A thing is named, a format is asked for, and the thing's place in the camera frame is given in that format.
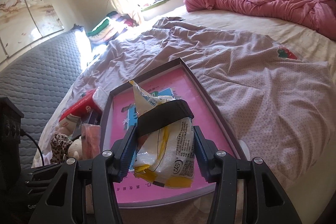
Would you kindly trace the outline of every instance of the black strap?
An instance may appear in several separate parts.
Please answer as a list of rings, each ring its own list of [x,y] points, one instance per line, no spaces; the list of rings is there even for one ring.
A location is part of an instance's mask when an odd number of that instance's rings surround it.
[[[152,133],[186,117],[194,119],[186,101],[179,99],[163,103],[138,118],[138,136]]]

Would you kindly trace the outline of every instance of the wet wipes package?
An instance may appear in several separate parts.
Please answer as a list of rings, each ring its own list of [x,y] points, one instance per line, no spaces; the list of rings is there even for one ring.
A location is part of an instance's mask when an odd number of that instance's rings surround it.
[[[137,117],[158,105],[175,100],[153,96],[133,85]],[[168,188],[190,187],[194,177],[194,132],[189,117],[178,120],[138,139],[134,176]]]

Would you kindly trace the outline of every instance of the tray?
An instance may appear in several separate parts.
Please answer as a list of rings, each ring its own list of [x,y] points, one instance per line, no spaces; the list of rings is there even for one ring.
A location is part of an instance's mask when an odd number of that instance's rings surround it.
[[[238,141],[209,94],[182,61],[177,58],[135,78],[144,90],[157,95],[172,95],[187,101],[195,118],[193,125],[200,126],[205,138],[215,142],[238,159],[245,159]],[[136,124],[133,88],[125,83],[110,92],[101,119],[101,150],[110,149],[113,143],[124,137],[127,128]],[[115,183],[115,193],[120,208],[143,208],[175,203],[212,192],[215,184],[208,184],[195,160],[194,181],[190,188],[163,188],[143,179],[135,178],[132,164],[127,177]]]

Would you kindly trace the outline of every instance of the qr code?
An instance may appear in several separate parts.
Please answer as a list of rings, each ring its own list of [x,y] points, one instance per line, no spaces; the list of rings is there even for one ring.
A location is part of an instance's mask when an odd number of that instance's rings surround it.
[[[194,161],[186,160],[180,176],[186,176],[192,178],[194,176]]]

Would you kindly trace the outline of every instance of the metal bolt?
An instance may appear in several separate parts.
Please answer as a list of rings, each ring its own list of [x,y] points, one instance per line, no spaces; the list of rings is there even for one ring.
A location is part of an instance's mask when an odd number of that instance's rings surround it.
[[[112,155],[112,151],[111,150],[105,150],[104,152],[103,152],[103,156],[104,157],[109,157],[109,156],[111,156]]]
[[[226,155],[226,152],[224,150],[218,150],[216,152],[216,155],[219,157],[224,157]]]
[[[76,159],[69,158],[69,159],[67,159],[67,164],[73,164],[73,163],[75,163],[75,161],[76,161]]]
[[[264,161],[263,161],[262,158],[256,157],[256,158],[254,158],[254,162],[255,162],[256,164],[262,164]]]

